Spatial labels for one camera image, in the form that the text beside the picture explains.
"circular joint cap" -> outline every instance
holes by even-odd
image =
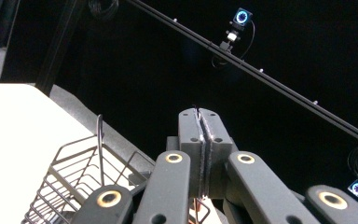
[[[344,210],[348,207],[347,202],[334,193],[330,193],[327,191],[319,193],[319,199],[325,203],[327,206],[332,208],[336,208],[339,210]]]
[[[178,163],[183,159],[183,157],[176,153],[171,153],[165,157],[165,160],[169,163]]]
[[[121,200],[120,192],[116,190],[108,190],[97,198],[97,204],[101,207],[113,207]]]
[[[255,162],[255,158],[247,154],[239,154],[237,156],[238,161],[245,163],[245,164],[252,164]]]

